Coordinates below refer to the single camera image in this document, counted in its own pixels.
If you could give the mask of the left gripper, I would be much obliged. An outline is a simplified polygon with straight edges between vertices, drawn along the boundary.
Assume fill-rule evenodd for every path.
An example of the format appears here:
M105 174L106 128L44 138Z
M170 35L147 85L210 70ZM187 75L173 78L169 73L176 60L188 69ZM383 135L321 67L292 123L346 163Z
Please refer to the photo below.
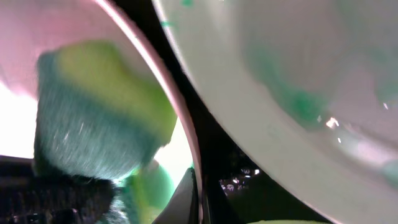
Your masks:
M96 223L109 211L111 182L36 177L30 159L1 156L1 223Z

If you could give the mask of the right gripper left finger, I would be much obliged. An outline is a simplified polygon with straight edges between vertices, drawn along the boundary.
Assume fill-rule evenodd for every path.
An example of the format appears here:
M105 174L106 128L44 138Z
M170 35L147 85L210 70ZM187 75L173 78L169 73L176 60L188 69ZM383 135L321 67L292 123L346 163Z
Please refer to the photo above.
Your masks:
M199 224L198 190L193 168L188 168L167 206L153 224Z

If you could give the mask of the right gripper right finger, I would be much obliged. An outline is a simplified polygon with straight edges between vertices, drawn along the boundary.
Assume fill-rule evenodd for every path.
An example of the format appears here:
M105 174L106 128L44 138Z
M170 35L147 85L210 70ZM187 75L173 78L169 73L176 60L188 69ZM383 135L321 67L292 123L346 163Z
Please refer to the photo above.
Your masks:
M205 177L205 220L210 224L242 224L233 210L218 179Z

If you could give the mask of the green scrub sponge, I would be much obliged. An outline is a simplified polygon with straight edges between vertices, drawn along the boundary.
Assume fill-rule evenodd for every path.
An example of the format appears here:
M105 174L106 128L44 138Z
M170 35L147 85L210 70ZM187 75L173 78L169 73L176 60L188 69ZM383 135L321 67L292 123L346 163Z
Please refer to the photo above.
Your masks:
M36 69L35 173L110 180L116 195L102 223L153 222L172 194L154 156L177 122L162 87L106 40L44 52Z

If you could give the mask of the mint plate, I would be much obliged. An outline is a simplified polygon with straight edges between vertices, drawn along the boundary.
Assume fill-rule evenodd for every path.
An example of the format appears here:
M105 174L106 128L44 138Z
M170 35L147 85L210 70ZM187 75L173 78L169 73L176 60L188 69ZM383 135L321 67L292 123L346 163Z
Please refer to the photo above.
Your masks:
M397 0L154 1L234 142L338 223L397 222Z

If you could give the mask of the white plate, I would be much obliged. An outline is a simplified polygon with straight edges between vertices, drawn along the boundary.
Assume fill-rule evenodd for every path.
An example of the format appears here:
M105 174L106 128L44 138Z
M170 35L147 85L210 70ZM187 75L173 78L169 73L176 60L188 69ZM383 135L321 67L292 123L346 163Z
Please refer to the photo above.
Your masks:
M201 223L186 111L110 1L2 1L1 222Z

